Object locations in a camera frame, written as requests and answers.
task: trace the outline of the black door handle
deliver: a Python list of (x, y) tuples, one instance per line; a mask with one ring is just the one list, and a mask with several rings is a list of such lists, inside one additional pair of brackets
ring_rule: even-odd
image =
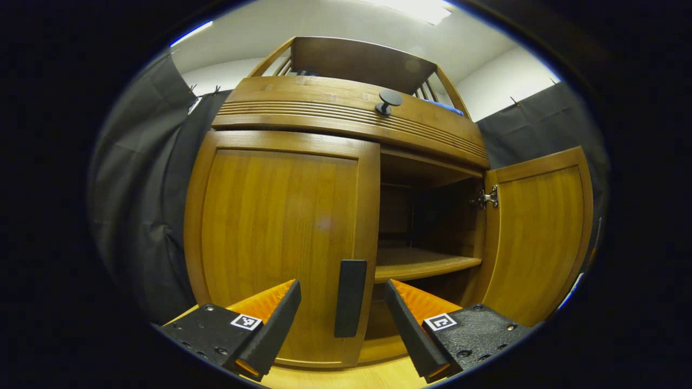
[(366, 273), (367, 261), (341, 261), (334, 323), (335, 338), (352, 338), (358, 331)]

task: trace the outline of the black knob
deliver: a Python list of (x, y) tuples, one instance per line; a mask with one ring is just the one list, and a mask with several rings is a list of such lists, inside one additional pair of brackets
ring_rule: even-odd
[(384, 116), (388, 116), (392, 113), (392, 108), (390, 105), (398, 107), (403, 102), (400, 94), (395, 91), (390, 91), (389, 89), (382, 89), (380, 91), (380, 99), (382, 99), (384, 102), (377, 104), (375, 106), (375, 111), (378, 111)]

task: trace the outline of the gray fabric backdrop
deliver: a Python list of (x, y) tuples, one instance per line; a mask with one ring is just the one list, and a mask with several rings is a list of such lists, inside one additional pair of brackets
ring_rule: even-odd
[(96, 143), (87, 188), (94, 238), (123, 293), (166, 323), (195, 304), (183, 256), (185, 197), (204, 134), (230, 92), (196, 101), (168, 50), (125, 89)]

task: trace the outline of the open cabinet door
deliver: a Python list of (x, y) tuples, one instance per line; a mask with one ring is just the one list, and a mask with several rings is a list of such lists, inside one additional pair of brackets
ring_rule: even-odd
[(531, 327), (571, 289), (586, 257), (593, 218), (589, 169), (581, 147), (490, 170), (483, 263), (465, 304), (482, 302)]

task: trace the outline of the cabinet top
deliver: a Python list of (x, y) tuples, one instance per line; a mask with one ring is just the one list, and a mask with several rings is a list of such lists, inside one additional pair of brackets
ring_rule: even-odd
[(333, 37), (296, 37), (292, 68), (322, 77), (364, 82), (410, 95), (437, 69), (413, 54), (378, 44)]

